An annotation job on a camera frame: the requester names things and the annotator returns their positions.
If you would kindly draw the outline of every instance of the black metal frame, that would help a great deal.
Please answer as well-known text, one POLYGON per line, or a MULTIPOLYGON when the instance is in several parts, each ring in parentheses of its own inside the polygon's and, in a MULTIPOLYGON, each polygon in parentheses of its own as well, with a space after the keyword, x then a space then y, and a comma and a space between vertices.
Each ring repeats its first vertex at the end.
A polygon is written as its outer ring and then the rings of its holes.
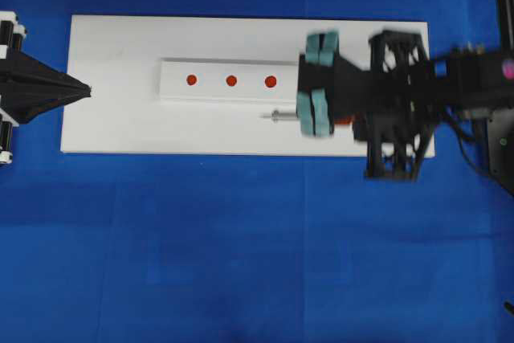
MULTIPOLYGON (((504 50, 514 49, 514 0, 497 0, 500 39, 504 50)), ((514 194, 514 108, 493 112, 487 120, 491 175, 514 194)))

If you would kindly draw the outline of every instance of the blue fabric surface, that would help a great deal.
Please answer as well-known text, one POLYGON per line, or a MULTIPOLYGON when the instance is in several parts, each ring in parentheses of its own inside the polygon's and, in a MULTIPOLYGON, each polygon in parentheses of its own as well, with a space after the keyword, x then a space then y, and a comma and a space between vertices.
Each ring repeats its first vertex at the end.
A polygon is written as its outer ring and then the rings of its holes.
MULTIPOLYGON (((0 10, 28 27, 27 54, 63 71, 74 13, 423 20, 432 55, 499 42, 495 0, 0 10)), ((514 202, 467 167, 449 129, 419 182, 396 184, 365 181, 362 158, 63 155, 61 123, 58 110, 17 130, 0 170, 1 342, 514 338, 502 308, 514 300, 514 202)))

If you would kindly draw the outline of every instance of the robotic arm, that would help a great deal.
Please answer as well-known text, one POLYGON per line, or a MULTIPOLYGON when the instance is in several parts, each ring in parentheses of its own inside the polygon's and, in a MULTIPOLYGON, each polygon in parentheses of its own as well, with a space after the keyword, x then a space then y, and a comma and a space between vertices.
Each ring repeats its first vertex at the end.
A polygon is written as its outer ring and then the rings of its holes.
POLYGON ((388 30, 369 45, 364 71, 340 56, 337 32, 309 35, 296 104, 306 136, 331 136, 337 124, 352 123, 355 141, 367 143, 367 178, 413 181, 440 124, 450 125, 463 151, 463 141, 478 136, 460 121, 484 122, 514 105, 514 51, 454 51, 429 60, 420 34, 388 30), (392 154, 382 152, 384 144, 392 154))
POLYGON ((91 95, 91 88, 23 54, 25 27, 0 11, 0 166, 10 164, 13 128, 91 95))

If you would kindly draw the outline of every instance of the red dot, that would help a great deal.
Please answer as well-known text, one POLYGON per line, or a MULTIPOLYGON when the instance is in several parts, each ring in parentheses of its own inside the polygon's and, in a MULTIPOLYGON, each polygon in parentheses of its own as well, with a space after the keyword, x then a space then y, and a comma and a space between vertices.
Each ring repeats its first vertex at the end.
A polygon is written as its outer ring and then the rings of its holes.
POLYGON ((276 78, 274 76, 267 76, 264 80, 266 87, 273 88, 276 86, 276 78))
POLYGON ((190 76, 187 76, 187 84, 189 86, 193 86, 194 84, 196 84, 196 76, 194 76, 193 74, 191 74, 190 76))
POLYGON ((230 87, 235 86, 236 83, 238 83, 238 79, 235 76, 228 76, 226 78, 226 84, 230 87))

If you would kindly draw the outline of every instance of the white board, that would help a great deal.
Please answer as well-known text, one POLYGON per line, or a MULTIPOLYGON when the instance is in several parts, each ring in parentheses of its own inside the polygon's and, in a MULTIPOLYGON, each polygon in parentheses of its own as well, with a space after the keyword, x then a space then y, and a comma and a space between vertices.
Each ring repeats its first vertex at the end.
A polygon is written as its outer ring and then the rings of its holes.
MULTIPOLYGON (((74 16, 68 72, 92 86, 92 98, 65 108, 61 149, 364 156, 365 145, 353 141, 350 128, 337 128, 333 138, 320 140, 302 137, 297 122, 261 117, 284 110, 283 100, 162 99, 161 69, 173 61, 190 62, 192 72, 200 72, 195 63, 211 61, 296 63, 307 34, 333 29, 339 31, 341 54, 367 68, 368 38, 384 28, 419 31, 428 48, 424 22, 74 16)), ((211 99, 212 92, 206 96, 211 99)))

